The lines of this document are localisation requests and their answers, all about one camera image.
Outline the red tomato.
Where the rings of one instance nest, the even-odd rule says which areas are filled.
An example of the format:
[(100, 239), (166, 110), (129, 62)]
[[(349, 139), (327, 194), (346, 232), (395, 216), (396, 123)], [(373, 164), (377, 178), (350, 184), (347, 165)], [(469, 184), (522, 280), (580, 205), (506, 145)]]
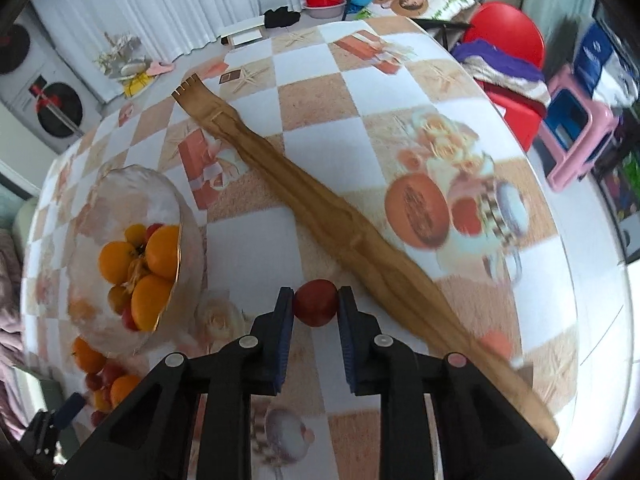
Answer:
[(328, 280), (313, 280), (297, 289), (293, 299), (293, 313), (309, 327), (328, 324), (340, 306), (338, 290)]

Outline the orange tangerine right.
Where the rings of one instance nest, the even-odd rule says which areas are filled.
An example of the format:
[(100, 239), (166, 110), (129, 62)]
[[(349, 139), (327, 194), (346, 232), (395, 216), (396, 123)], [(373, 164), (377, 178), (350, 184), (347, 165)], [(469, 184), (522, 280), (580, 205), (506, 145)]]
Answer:
[(116, 378), (111, 385), (110, 398), (113, 408), (117, 408), (127, 396), (137, 388), (141, 378), (137, 375), (127, 374)]

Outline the orange tangerine near bowl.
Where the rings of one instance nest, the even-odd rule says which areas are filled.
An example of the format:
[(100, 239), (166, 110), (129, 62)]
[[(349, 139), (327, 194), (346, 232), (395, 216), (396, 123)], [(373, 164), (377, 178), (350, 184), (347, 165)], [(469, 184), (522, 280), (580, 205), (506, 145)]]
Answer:
[(76, 365), (87, 374), (98, 374), (106, 363), (106, 356), (91, 348), (81, 337), (76, 337), (72, 344), (72, 356)]

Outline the pink blanket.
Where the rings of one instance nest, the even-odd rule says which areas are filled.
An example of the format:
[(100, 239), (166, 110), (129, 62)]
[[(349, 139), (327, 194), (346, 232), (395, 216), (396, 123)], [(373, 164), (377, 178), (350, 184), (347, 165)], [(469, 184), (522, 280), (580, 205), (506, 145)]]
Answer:
[(1, 419), (14, 438), (28, 425), (12, 367), (23, 364), (20, 312), (22, 268), (11, 234), (1, 230)]

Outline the wooden back scratcher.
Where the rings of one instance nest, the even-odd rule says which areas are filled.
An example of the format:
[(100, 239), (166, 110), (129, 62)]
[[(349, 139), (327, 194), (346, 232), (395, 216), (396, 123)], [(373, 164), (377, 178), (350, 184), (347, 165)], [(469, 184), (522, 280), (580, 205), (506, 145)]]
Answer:
[(436, 284), (359, 210), (250, 130), (238, 112), (209, 91), (198, 76), (186, 78), (172, 96), (203, 130), (236, 149), (317, 243), (355, 274), (395, 321), (422, 339), (436, 356), (451, 352), (467, 356), (544, 442), (556, 441), (559, 427), (538, 394), (505, 359), (464, 328)]

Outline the glass fruit bowl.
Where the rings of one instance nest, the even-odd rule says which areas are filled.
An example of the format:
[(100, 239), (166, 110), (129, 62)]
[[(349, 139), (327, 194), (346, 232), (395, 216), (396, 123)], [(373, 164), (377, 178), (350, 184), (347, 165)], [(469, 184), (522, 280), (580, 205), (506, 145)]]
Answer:
[(133, 356), (194, 319), (204, 249), (194, 213), (157, 171), (132, 165), (93, 185), (72, 229), (67, 312), (107, 356)]

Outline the pink plastic stool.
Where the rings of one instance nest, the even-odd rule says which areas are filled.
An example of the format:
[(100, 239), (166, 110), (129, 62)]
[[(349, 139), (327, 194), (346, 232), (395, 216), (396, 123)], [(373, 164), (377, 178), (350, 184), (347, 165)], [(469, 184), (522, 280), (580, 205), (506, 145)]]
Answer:
[(554, 192), (582, 180), (612, 140), (618, 118), (605, 104), (593, 101), (565, 64), (550, 79), (551, 103), (538, 138), (554, 165), (546, 175)]

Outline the checkered fruit tablecloth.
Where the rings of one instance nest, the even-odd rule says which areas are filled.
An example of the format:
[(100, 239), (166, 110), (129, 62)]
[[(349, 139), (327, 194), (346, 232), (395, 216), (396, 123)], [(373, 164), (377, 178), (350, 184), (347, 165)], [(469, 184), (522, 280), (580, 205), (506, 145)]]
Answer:
[(96, 363), (63, 479), (565, 479), (567, 334), (518, 310), (561, 251), (491, 102), (405, 18), (231, 51), (106, 118), (46, 173), (26, 252), (29, 362)]

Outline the red plastic chair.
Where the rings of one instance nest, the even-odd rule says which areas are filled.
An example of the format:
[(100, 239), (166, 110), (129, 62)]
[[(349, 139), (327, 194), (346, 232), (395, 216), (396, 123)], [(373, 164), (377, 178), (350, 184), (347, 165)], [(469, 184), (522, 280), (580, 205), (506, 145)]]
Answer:
[(544, 38), (535, 23), (510, 4), (482, 4), (452, 55), (504, 111), (524, 151), (533, 144), (551, 102), (542, 64)]

